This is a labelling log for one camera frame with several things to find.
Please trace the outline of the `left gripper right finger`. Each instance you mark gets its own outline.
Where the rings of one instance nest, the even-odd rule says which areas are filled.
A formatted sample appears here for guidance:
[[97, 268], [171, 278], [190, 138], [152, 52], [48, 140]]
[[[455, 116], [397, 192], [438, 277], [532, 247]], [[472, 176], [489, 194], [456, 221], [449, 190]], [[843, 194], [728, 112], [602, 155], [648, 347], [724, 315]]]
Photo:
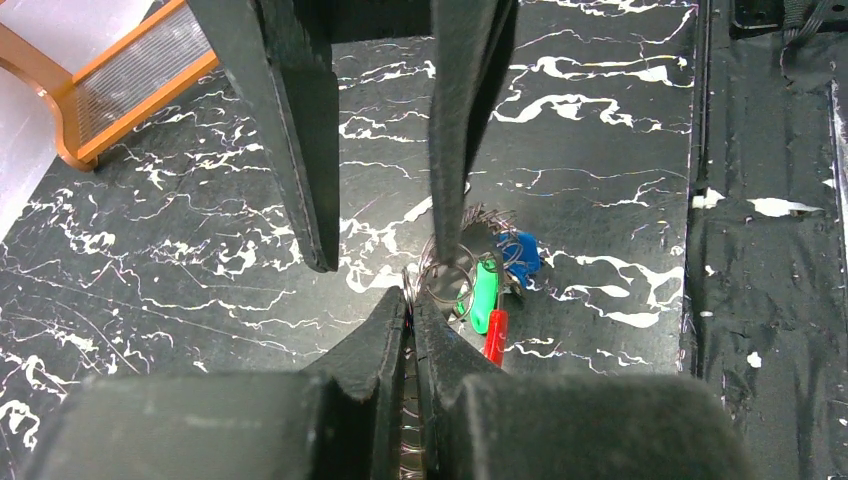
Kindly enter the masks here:
[[676, 375], [510, 374], [414, 307], [428, 470], [440, 479], [752, 479], [720, 401]]

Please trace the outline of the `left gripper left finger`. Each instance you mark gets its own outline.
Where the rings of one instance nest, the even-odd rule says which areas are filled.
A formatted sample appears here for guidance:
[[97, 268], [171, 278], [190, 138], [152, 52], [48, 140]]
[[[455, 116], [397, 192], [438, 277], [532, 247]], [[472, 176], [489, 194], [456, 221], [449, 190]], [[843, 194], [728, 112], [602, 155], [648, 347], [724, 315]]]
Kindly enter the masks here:
[[298, 371], [88, 379], [62, 405], [26, 479], [367, 479], [396, 409], [404, 306], [369, 317]]

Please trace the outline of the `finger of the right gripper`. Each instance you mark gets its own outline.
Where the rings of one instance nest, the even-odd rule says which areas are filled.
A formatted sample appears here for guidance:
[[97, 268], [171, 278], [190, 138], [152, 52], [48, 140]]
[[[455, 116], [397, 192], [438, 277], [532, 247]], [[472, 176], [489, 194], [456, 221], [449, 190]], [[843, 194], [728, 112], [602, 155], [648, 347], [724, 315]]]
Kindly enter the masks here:
[[338, 268], [339, 113], [325, 1], [192, 1], [247, 105], [307, 266]]
[[517, 1], [433, 1], [436, 77], [429, 115], [436, 259], [458, 255], [465, 182], [514, 51]]

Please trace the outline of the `keyring with coloured key tags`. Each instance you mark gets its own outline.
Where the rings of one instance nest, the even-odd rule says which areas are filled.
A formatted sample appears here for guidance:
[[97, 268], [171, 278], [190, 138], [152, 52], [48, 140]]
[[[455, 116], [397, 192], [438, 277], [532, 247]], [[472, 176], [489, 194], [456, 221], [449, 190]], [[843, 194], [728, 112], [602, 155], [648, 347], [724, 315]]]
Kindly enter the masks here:
[[[402, 291], [409, 311], [420, 297], [433, 300], [448, 326], [467, 325], [482, 341], [480, 352], [497, 366], [503, 364], [508, 332], [507, 294], [520, 298], [521, 281], [514, 275], [526, 268], [523, 255], [536, 251], [521, 243], [512, 211], [487, 210], [481, 204], [463, 213], [462, 240], [454, 267], [436, 261], [435, 238], [425, 243], [416, 265], [402, 270]], [[425, 417], [414, 334], [404, 346], [403, 397], [400, 404], [400, 479], [424, 479]]]

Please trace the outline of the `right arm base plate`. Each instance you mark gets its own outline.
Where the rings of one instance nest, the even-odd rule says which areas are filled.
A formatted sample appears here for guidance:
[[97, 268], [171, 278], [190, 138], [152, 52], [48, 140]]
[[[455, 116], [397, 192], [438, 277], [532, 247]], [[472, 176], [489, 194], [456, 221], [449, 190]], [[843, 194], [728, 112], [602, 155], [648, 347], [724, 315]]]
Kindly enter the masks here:
[[693, 375], [763, 479], [847, 475], [847, 5], [799, 49], [779, 1], [709, 1], [687, 245]]

